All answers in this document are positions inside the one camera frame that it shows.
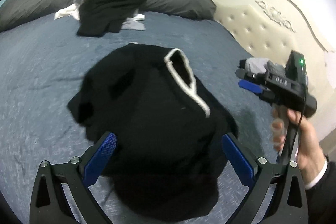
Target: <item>gray pillow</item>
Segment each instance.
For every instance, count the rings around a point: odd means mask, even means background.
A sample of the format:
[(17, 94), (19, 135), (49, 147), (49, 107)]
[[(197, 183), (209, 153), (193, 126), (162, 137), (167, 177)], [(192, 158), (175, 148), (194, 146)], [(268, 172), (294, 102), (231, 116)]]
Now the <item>gray pillow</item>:
[[(56, 13), (73, 0), (6, 0), (0, 7), (0, 31)], [(147, 0), (142, 11), (153, 11), (190, 19), (213, 19), (216, 5), (212, 0)]]

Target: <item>blue bedspread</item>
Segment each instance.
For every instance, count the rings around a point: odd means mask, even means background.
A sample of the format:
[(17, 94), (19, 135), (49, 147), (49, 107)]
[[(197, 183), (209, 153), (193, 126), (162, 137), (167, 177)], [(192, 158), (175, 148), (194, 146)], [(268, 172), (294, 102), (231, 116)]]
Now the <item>blue bedspread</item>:
[[(232, 113), (239, 140), (257, 156), (275, 161), (269, 141), (270, 106), (238, 88), (235, 71), (250, 57), (220, 24), (178, 16), (146, 13), (145, 31), (121, 30), (102, 38), (78, 37), (79, 22), (48, 15), (0, 33), (0, 191), (14, 213), (29, 222), (29, 205), (38, 165), (80, 156), (91, 143), (66, 105), (79, 90), (85, 72), (116, 48), (129, 42), (182, 49), (194, 74)], [(220, 197), (208, 216), (184, 223), (225, 223), (243, 199), (242, 186), (230, 164), (218, 180)], [(116, 224), (159, 223), (130, 211), (118, 201), (107, 178), (90, 190)], [(68, 200), (77, 220), (85, 223)], [(261, 220), (267, 201), (256, 216)]]

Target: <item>headboard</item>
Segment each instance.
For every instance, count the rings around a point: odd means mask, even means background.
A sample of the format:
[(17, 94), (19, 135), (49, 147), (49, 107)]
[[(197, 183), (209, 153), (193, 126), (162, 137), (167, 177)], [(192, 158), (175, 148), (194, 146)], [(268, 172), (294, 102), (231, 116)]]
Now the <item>headboard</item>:
[(327, 79), (324, 52), (333, 47), (299, 0), (212, 0), (214, 19), (254, 57), (285, 65), (291, 50), (305, 56), (309, 92), (321, 108), (334, 94)]

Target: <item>person's arm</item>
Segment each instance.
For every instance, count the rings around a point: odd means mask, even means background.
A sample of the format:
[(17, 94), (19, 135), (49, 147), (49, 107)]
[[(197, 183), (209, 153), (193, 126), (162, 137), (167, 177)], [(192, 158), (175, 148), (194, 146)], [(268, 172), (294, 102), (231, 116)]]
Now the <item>person's arm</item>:
[[(288, 118), (298, 124), (301, 113), (288, 110)], [(271, 128), (278, 131), (283, 123), (274, 120)], [(310, 224), (336, 223), (336, 164), (328, 162), (319, 145), (313, 125), (302, 118), (300, 145), (296, 157), (303, 181), (305, 182)], [(285, 141), (284, 135), (273, 136), (274, 148), (280, 151)]]

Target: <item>wrist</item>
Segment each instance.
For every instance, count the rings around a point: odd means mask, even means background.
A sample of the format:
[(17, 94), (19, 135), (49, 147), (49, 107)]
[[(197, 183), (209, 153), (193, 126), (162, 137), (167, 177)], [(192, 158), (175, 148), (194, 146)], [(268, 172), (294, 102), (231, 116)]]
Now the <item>wrist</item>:
[(319, 175), (325, 162), (326, 158), (321, 148), (310, 156), (307, 165), (301, 169), (302, 178), (306, 185), (311, 183)]

